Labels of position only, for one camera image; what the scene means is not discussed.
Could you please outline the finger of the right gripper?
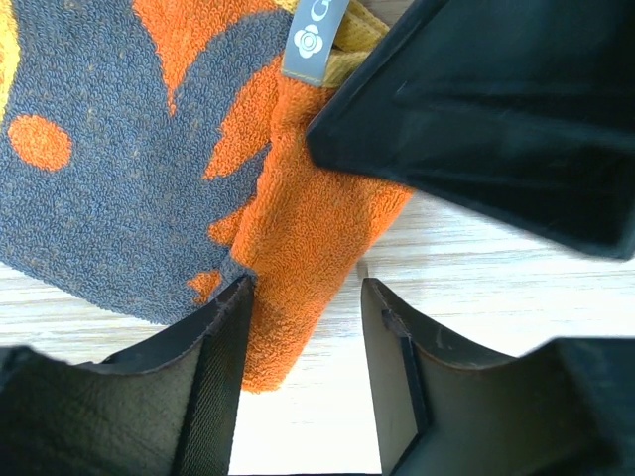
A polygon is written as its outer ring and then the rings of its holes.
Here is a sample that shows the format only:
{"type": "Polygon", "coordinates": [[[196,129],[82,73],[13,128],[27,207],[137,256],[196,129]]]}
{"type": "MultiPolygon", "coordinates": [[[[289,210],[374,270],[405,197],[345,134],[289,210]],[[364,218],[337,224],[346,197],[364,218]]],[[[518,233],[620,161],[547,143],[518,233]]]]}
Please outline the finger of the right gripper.
{"type": "Polygon", "coordinates": [[[416,1],[308,131],[401,183],[586,255],[634,255],[634,5],[416,1]]]}

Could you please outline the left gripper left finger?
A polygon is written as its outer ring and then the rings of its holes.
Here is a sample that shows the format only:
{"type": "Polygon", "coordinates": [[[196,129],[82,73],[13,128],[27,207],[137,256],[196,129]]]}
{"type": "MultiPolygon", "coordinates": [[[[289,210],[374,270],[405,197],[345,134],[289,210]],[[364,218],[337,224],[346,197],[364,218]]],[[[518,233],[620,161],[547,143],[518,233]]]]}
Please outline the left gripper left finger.
{"type": "Polygon", "coordinates": [[[1,351],[5,475],[224,475],[252,315],[241,278],[100,363],[1,351]]]}

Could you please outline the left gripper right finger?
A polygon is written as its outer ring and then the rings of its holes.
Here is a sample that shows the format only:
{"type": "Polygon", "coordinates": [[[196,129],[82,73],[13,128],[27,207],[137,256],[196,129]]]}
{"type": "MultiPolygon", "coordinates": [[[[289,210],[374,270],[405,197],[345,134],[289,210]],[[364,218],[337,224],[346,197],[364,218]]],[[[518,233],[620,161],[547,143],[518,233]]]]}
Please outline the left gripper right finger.
{"type": "Polygon", "coordinates": [[[385,475],[630,475],[634,342],[568,337],[512,357],[367,279],[361,316],[385,475]]]}

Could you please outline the grey orange towel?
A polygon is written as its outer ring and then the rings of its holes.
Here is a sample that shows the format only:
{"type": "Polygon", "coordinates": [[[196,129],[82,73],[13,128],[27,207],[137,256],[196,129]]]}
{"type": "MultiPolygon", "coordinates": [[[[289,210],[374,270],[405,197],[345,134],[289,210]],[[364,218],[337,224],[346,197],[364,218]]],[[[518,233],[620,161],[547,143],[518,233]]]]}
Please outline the grey orange towel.
{"type": "Polygon", "coordinates": [[[295,1],[5,1],[1,260],[170,325],[255,281],[244,390],[277,389],[411,192],[318,169],[305,134],[387,34],[360,2],[325,82],[286,75],[295,1]]]}

